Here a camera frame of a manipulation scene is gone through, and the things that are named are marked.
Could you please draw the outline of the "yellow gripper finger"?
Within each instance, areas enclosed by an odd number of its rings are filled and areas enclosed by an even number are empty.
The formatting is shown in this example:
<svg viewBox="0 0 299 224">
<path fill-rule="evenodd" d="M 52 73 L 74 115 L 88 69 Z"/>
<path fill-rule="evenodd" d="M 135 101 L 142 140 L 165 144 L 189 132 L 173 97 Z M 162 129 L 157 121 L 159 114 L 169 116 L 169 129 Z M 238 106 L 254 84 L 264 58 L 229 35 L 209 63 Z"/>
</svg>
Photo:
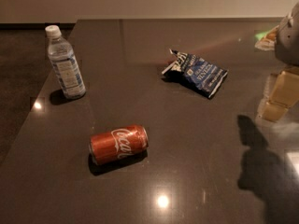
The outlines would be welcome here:
<svg viewBox="0 0 299 224">
<path fill-rule="evenodd" d="M 275 49 L 279 26 L 275 26 L 269 31 L 260 32 L 255 37 L 257 39 L 255 48 L 264 51 L 270 51 Z"/>
<path fill-rule="evenodd" d="M 287 66 L 266 80 L 258 116 L 271 122 L 280 120 L 299 102 L 299 67 Z"/>
</svg>

